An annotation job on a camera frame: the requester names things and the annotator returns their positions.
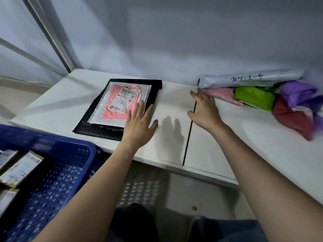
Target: dark pants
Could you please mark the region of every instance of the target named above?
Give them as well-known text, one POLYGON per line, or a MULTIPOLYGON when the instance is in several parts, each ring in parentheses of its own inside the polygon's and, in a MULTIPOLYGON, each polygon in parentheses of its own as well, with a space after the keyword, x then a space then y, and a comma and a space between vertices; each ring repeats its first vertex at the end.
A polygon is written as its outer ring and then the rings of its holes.
MULTIPOLYGON (((266 242, 256 220, 196 219, 192 222, 188 242, 266 242)), ((106 242, 158 242, 152 216, 140 204, 118 207, 106 242)))

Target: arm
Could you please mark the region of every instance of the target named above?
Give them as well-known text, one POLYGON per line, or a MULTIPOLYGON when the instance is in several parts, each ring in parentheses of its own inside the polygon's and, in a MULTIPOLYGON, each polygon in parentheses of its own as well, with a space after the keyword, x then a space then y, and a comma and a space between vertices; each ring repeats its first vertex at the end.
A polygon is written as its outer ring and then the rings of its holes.
POLYGON ((268 240, 321 241, 323 206, 245 144, 221 120, 213 97, 198 93, 191 91, 199 112, 188 116, 218 142, 268 240))
POLYGON ((128 114, 122 141, 93 177, 40 232, 34 242, 104 241, 137 150, 154 135, 158 121, 148 129, 152 105, 143 116, 143 101, 128 114))

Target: blue crate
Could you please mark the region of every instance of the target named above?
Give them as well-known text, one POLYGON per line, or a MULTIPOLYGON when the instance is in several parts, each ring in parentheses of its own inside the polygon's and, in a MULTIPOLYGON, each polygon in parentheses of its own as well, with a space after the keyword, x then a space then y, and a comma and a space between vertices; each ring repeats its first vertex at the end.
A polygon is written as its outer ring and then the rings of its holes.
POLYGON ((5 242, 33 240, 103 164, 91 142, 0 124, 0 150, 6 149, 32 150, 51 164, 2 216, 5 242))

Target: lime green plastic bag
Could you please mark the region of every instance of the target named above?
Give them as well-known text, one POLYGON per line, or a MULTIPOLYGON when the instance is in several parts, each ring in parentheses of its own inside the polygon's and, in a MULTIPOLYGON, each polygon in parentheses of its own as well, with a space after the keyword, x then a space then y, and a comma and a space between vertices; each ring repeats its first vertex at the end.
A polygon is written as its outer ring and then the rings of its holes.
POLYGON ((237 87, 235 99, 266 111, 272 110, 276 96, 272 93, 271 87, 237 87))

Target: floor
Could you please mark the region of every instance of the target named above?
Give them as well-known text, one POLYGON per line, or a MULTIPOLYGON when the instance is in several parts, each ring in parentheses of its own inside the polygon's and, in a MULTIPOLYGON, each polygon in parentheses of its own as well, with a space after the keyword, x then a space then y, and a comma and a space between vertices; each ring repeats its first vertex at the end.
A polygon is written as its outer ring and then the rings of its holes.
MULTIPOLYGON (((49 87, 0 78, 0 123, 45 93, 49 87)), ((193 216, 254 219, 243 194, 235 189, 133 162, 118 206, 141 203, 153 215, 160 241, 185 241, 193 216)))

